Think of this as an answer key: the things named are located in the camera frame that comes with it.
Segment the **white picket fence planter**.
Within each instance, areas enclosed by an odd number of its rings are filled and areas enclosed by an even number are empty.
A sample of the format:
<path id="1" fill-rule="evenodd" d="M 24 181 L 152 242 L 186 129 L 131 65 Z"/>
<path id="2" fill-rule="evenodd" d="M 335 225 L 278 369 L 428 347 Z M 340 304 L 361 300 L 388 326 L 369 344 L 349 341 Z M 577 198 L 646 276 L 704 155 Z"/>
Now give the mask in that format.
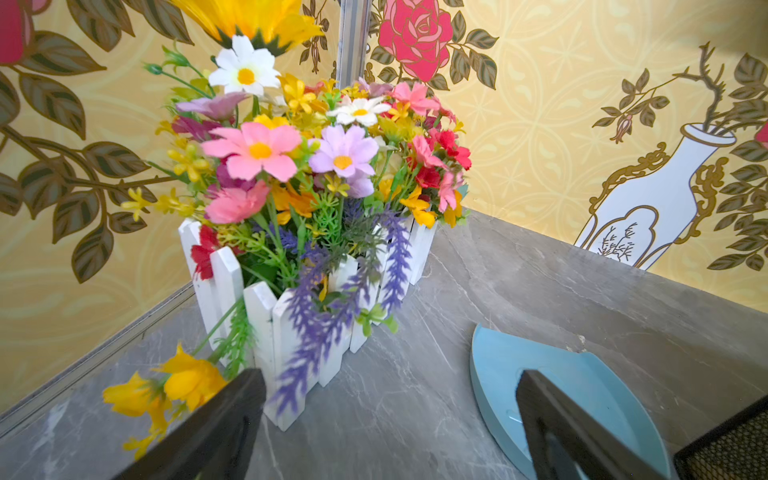
<path id="1" fill-rule="evenodd" d="M 400 286 L 407 292 L 408 287 L 416 285 L 422 277 L 438 227 L 430 229 L 418 225 L 412 219 L 405 220 L 404 225 L 409 234 L 407 238 L 412 256 L 411 266 L 406 270 L 406 278 Z M 200 222 L 187 219 L 180 225 L 178 232 L 193 276 L 198 306 L 209 334 L 207 341 L 212 349 L 218 348 L 221 345 L 219 339 L 225 339 L 232 331 L 234 314 L 244 312 L 255 334 L 255 346 L 246 348 L 246 363 L 253 361 L 256 368 L 262 370 L 268 397 L 265 415 L 280 430 L 290 428 L 304 411 L 307 393 L 318 383 L 323 387 L 330 383 L 340 371 L 344 354 L 348 351 L 357 352 L 372 335 L 374 325 L 386 325 L 393 333 L 396 331 L 394 317 L 385 315 L 378 308 L 385 298 L 384 286 L 392 277 L 384 271 L 380 281 L 370 284 L 369 299 L 365 300 L 362 295 L 360 297 L 363 313 L 361 323 L 355 321 L 350 327 L 344 326 L 340 341 L 336 343 L 332 340 L 328 358 L 325 359 L 322 356 L 324 354 L 321 354 L 318 371 L 310 367 L 307 386 L 299 387 L 289 397 L 289 400 L 295 398 L 296 409 L 292 404 L 281 403 L 284 397 L 277 397 L 279 387 L 288 383 L 288 379 L 281 378 L 281 375 L 291 366 L 289 361 L 300 347 L 299 333 L 294 328 L 296 321 L 289 311 L 292 292 L 283 293 L 278 299 L 265 282 L 245 287 L 245 266 L 236 259 L 229 247 L 208 254 L 214 275 L 212 279 L 203 280 L 197 276 L 191 254 L 192 247 L 202 246 L 201 228 Z"/>

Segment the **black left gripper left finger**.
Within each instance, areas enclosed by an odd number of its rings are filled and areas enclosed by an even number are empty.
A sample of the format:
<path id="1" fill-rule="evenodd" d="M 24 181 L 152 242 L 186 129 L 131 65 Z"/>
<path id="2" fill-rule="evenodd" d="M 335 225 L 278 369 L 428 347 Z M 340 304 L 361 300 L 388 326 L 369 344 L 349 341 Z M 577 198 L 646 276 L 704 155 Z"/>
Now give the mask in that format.
<path id="1" fill-rule="evenodd" d="M 266 402 L 259 369 L 249 368 L 118 479 L 243 479 Z"/>

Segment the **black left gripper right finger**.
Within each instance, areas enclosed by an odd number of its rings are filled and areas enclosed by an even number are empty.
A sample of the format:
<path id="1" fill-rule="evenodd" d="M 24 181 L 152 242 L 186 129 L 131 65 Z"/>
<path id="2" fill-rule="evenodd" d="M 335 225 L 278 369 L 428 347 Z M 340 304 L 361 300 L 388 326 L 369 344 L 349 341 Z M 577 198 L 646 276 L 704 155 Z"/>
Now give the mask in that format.
<path id="1" fill-rule="evenodd" d="M 585 410 L 536 370 L 516 390 L 538 479 L 662 479 Z"/>

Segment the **colourful artificial flower bouquet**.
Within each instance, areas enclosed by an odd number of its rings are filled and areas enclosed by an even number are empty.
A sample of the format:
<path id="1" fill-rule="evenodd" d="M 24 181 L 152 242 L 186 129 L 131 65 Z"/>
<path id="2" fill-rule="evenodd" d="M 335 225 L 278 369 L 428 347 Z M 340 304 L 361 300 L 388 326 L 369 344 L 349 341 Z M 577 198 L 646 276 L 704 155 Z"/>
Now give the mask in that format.
<path id="1" fill-rule="evenodd" d="M 457 40 L 436 1 L 375 5 L 378 77 L 338 87 L 280 73 L 277 59 L 320 40 L 300 1 L 182 1 L 180 10 L 218 45 L 168 103 L 172 177 L 185 194 L 129 191 L 133 224 L 146 210 L 199 223 L 193 276 L 215 277 L 229 249 L 248 284 L 285 297 L 284 324 L 298 343 L 269 352 L 271 399 L 298 412 L 302 397 L 339 370 L 351 334 L 391 330 L 413 271 L 413 227 L 455 226 L 470 151 L 462 125 L 438 99 L 440 71 Z"/>

